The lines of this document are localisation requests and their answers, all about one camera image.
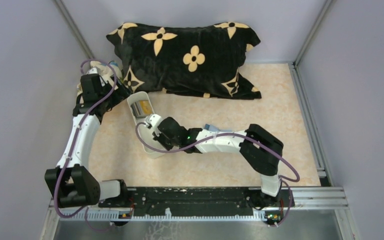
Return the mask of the white oblong plastic tray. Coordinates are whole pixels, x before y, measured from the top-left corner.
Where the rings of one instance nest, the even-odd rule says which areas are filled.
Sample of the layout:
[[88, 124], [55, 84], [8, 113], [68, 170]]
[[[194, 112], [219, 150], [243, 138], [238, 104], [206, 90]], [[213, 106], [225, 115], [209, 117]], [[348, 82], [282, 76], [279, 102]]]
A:
[[[148, 94], [144, 91], [139, 91], [139, 92], [136, 92], [136, 93], [133, 93], [132, 95], [130, 95], [128, 98], [127, 98], [127, 104], [128, 104], [128, 107], [130, 109], [130, 112], [131, 112], [131, 115], [132, 115], [132, 118], [133, 118], [133, 121], [134, 121], [134, 125], [136, 126], [138, 123], [141, 123], [141, 122], [145, 122], [145, 119], [147, 116], [149, 115], [145, 115], [144, 117], [142, 118], [135, 118], [135, 116], [133, 115], [133, 111], [132, 111], [132, 108], [131, 108], [131, 105], [135, 102], [138, 102], [139, 101], [149, 101], [150, 104], [151, 104], [151, 101], [150, 101], [150, 98], [148, 96]], [[140, 137], [147, 143], [149, 144], [150, 146], [152, 146], [153, 148], [156, 148], [156, 149], [159, 149], [159, 150], [163, 150], [163, 146], [153, 140], [153, 134], [152, 134], [152, 130], [151, 129], [148, 129], [146, 128], [145, 126], [140, 126], [138, 128], [138, 133], [140, 135]]]

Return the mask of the orange gold VIP card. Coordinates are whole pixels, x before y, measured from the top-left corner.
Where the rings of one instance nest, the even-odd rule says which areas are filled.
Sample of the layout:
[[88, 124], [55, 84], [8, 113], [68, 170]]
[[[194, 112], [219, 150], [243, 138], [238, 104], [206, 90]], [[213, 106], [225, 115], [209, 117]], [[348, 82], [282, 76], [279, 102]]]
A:
[[153, 108], [149, 101], [147, 100], [141, 100], [138, 102], [139, 110], [142, 115], [151, 115], [153, 114]]

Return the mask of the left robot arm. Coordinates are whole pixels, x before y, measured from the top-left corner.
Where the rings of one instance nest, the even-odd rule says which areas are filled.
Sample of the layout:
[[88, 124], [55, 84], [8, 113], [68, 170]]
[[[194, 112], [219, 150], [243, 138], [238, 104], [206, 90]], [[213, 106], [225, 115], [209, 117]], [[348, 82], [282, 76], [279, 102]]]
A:
[[96, 205], [126, 191], [122, 179], [98, 181], [89, 172], [89, 158], [104, 114], [130, 96], [114, 75], [88, 73], [80, 78], [72, 111], [72, 130], [61, 159], [46, 170], [44, 179], [58, 208]]

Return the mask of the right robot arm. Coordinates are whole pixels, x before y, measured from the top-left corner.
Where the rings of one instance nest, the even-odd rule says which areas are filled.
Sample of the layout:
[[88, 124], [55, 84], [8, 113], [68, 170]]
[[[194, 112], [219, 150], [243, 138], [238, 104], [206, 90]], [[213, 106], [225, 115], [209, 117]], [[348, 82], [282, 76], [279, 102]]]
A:
[[260, 175], [261, 192], [276, 197], [281, 188], [278, 174], [284, 144], [258, 124], [241, 131], [220, 131], [204, 128], [185, 128], [172, 117], [152, 114], [145, 119], [153, 140], [166, 151], [175, 149], [188, 154], [240, 154]]

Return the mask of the blue leather card holder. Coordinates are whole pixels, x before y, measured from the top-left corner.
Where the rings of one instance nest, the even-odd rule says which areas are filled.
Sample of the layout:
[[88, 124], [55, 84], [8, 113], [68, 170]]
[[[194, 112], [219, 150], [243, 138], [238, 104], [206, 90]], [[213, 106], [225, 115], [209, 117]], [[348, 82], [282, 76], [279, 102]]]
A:
[[211, 132], [232, 132], [231, 129], [221, 129], [215, 125], [212, 125], [212, 124], [205, 124], [203, 129], [205, 130], [208, 130], [208, 131], [211, 131]]

